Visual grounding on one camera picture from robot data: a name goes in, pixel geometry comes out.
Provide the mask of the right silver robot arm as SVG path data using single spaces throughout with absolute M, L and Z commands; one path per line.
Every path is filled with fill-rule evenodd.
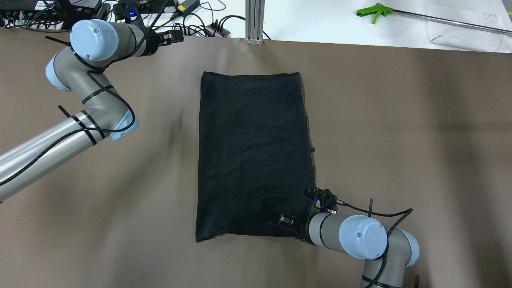
M 293 230 L 303 242 L 364 260 L 362 288 L 401 288 L 405 269 L 420 256 L 419 243 L 411 233 L 364 215 L 279 213 L 274 223 Z

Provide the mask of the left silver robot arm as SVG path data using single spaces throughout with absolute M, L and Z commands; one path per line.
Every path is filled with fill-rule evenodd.
M 104 139 L 136 128 L 134 110 L 105 75 L 108 66 L 184 40 L 136 24 L 81 20 L 68 40 L 2 32 L 1 202 Z

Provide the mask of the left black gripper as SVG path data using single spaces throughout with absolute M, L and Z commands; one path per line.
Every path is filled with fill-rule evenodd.
M 150 56 L 156 53 L 159 47 L 168 46 L 173 43 L 180 43 L 184 41 L 184 34 L 181 30 L 168 30 L 165 32 L 155 32 L 149 29 L 146 40 L 145 48 L 141 56 Z

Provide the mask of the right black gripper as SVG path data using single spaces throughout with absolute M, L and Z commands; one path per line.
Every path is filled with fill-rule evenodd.
M 297 217 L 279 212 L 273 217 L 273 224 L 293 231 L 294 237 L 302 242 L 314 244 L 310 236 L 310 224 L 314 216 L 312 212 L 304 212 Z

